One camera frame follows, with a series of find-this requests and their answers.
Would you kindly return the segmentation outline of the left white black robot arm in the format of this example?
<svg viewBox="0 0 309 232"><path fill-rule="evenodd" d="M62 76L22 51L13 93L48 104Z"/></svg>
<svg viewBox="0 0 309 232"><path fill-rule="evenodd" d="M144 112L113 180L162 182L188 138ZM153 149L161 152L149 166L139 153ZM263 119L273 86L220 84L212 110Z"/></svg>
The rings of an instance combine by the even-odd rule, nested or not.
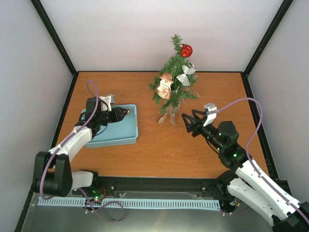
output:
<svg viewBox="0 0 309 232"><path fill-rule="evenodd" d="M70 163L77 153L90 142L102 126L122 121L129 110L112 106L112 96L87 99L70 134L47 152L40 151L35 157L32 189L44 200L52 197L66 197L70 191L84 188L89 194L100 190L100 182L93 171L71 170Z"/></svg>

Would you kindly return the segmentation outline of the red ball ornament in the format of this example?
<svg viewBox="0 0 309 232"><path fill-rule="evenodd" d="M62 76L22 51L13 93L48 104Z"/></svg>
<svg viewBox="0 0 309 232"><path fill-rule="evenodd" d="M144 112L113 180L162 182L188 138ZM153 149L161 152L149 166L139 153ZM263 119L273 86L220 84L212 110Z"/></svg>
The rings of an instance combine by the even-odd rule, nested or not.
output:
<svg viewBox="0 0 309 232"><path fill-rule="evenodd" d="M180 54L184 57L184 58L188 58L192 55L193 53L193 48L188 45L188 44L181 44L181 48L180 48Z"/></svg>

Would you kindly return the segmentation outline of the small green christmas tree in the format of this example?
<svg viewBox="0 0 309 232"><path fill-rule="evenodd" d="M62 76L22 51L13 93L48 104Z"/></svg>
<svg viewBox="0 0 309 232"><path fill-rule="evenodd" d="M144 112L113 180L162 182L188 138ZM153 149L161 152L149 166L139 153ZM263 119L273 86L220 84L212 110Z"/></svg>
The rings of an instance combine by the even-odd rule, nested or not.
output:
<svg viewBox="0 0 309 232"><path fill-rule="evenodd" d="M190 57L193 48L183 43L180 35L171 37L174 54L159 71L159 75L149 83L153 92L153 100L159 105L158 123L162 124L170 117L170 122L175 125L175 117L179 112L181 103L185 100L196 100L197 94L191 87L197 82L196 69Z"/></svg>

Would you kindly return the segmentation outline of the snowman ornament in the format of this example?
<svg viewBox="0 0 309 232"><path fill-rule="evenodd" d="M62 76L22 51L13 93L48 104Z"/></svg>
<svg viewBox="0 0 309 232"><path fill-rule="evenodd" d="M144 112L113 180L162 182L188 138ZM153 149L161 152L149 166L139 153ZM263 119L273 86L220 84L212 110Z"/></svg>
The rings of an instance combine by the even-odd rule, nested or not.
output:
<svg viewBox="0 0 309 232"><path fill-rule="evenodd" d="M155 88L155 93L166 100L171 98L171 85L173 84L172 74L165 72L160 77L160 82Z"/></svg>

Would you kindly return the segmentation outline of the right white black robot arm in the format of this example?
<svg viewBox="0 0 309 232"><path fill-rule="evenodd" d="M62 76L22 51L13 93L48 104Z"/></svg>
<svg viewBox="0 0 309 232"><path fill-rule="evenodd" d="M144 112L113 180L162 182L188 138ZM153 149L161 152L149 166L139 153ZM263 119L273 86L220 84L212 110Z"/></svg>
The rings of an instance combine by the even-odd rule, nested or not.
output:
<svg viewBox="0 0 309 232"><path fill-rule="evenodd" d="M301 203L271 179L238 144L239 133L232 121L217 127L208 110L182 114L187 132L201 135L228 169L217 178L217 189L247 204L274 232L307 232L309 203Z"/></svg>

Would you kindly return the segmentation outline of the clear plastic battery box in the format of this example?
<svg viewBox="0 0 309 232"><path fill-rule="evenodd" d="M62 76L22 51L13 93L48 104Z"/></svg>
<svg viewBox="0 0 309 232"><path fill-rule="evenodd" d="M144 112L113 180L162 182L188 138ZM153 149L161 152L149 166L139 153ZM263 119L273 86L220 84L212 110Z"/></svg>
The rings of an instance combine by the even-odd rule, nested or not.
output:
<svg viewBox="0 0 309 232"><path fill-rule="evenodd" d="M170 122L172 125L176 125L176 122L175 122L175 114L174 113L171 113L170 114Z"/></svg>

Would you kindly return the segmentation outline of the clear angel ornament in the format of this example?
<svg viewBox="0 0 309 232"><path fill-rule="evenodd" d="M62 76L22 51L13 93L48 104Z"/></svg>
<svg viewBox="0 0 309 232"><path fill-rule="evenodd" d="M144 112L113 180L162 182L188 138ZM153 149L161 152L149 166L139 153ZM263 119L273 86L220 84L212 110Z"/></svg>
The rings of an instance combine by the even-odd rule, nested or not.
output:
<svg viewBox="0 0 309 232"><path fill-rule="evenodd" d="M190 86L189 75L192 75L196 72L194 67L187 67L186 65L182 66L183 73L176 76L177 80L181 82L181 84L185 87Z"/></svg>

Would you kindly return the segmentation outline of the beige wooden heart ornament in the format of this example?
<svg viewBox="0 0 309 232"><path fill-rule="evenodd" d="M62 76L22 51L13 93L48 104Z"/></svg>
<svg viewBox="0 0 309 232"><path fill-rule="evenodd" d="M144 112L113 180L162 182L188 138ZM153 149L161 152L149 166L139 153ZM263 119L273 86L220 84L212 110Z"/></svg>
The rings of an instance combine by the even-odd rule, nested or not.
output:
<svg viewBox="0 0 309 232"><path fill-rule="evenodd" d="M165 112L159 119L158 119L158 123L159 124L163 124L165 122L165 119L167 117L167 112Z"/></svg>

